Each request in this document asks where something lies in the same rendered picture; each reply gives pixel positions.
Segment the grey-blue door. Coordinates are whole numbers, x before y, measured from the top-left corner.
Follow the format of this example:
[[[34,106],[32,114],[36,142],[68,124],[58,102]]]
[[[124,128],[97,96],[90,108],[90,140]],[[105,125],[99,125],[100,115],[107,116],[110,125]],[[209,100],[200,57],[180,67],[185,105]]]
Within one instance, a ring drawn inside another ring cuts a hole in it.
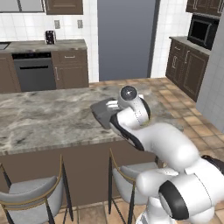
[[[160,0],[97,0],[99,80],[149,78]]]

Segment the dark brown base cabinet run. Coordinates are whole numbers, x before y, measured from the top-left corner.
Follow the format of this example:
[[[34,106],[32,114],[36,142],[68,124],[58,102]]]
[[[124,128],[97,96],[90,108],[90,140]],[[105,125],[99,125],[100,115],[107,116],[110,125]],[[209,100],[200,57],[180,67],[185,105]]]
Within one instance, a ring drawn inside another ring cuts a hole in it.
[[[171,37],[165,76],[195,102],[211,51],[190,42],[187,37]]]

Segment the black and silver toaster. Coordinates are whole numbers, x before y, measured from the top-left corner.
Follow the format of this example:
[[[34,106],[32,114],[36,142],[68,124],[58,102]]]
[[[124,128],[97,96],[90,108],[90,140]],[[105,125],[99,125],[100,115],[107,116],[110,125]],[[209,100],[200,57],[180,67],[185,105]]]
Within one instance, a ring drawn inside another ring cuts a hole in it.
[[[46,31],[45,32],[45,42],[48,45],[54,45],[56,42],[56,33],[55,31]]]

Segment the dark grey dishwasher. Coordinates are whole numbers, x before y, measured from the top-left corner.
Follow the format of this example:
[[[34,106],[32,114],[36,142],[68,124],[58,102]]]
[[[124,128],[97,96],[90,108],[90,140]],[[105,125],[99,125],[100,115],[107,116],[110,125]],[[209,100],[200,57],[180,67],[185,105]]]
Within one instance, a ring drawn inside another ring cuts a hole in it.
[[[50,52],[13,53],[12,58],[22,92],[56,88]]]

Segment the brown kitchen island base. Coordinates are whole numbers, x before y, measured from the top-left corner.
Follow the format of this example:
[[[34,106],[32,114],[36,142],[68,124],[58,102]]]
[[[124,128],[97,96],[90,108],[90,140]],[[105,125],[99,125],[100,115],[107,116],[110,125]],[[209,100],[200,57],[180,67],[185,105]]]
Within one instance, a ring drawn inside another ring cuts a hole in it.
[[[66,168],[73,206],[108,199],[109,155],[119,166],[152,162],[155,155],[135,149],[125,141],[98,143],[62,149],[47,149],[0,156],[10,181],[41,179],[58,175],[60,160]]]

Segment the dark brown wall cabinet run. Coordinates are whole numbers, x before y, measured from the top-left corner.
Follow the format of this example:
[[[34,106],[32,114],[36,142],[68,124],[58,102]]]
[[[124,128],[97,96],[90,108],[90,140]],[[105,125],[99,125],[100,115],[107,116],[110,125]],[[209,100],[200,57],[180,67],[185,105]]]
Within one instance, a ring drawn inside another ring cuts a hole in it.
[[[187,0],[185,11],[219,17],[223,9],[224,0]]]

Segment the grey stool with gold-trimmed frame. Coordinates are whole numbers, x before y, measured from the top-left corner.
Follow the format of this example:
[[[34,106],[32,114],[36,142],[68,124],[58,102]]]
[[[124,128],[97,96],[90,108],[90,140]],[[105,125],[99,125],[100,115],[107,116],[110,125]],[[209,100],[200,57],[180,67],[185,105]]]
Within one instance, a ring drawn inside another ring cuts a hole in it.
[[[59,160],[59,175],[50,178],[12,184],[2,164],[0,170],[9,188],[8,192],[0,192],[0,205],[9,224],[55,224],[63,192],[66,192],[66,213],[70,214],[71,221],[74,220],[63,157]]]
[[[108,159],[108,213],[111,214],[111,207],[115,205],[123,224],[132,224],[135,205],[146,205],[148,198],[143,196],[136,187],[137,175],[141,172],[157,169],[158,157],[155,157],[153,162],[142,164],[123,165],[118,167],[115,161],[112,150],[109,150]],[[112,197],[112,184],[120,193],[122,199],[129,204],[128,222],[125,222],[118,205]]]

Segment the grey glass-front wall cabinet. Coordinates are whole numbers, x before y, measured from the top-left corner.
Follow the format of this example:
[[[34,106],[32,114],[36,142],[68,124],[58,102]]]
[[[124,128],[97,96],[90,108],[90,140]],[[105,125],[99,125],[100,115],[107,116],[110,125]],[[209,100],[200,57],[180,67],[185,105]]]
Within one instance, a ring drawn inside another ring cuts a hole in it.
[[[43,0],[0,0],[1,13],[30,13],[43,11]]]

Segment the black microwave oven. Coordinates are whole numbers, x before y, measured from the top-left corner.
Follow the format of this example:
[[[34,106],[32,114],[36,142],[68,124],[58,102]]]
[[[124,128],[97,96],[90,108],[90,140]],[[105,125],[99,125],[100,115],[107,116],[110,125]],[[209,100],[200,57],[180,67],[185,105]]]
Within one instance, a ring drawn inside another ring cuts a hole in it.
[[[220,20],[213,17],[193,15],[187,39],[208,50],[213,47]]]

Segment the grey flat gripper body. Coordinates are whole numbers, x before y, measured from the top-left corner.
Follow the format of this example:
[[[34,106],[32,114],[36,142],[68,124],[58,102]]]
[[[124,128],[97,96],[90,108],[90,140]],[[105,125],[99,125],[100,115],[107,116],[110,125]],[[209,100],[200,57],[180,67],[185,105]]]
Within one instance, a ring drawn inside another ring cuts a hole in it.
[[[115,98],[108,98],[102,101],[98,101],[97,103],[94,103],[90,106],[94,118],[104,129],[110,128],[110,117],[116,113],[115,110],[108,110],[107,108],[107,103],[114,100]]]

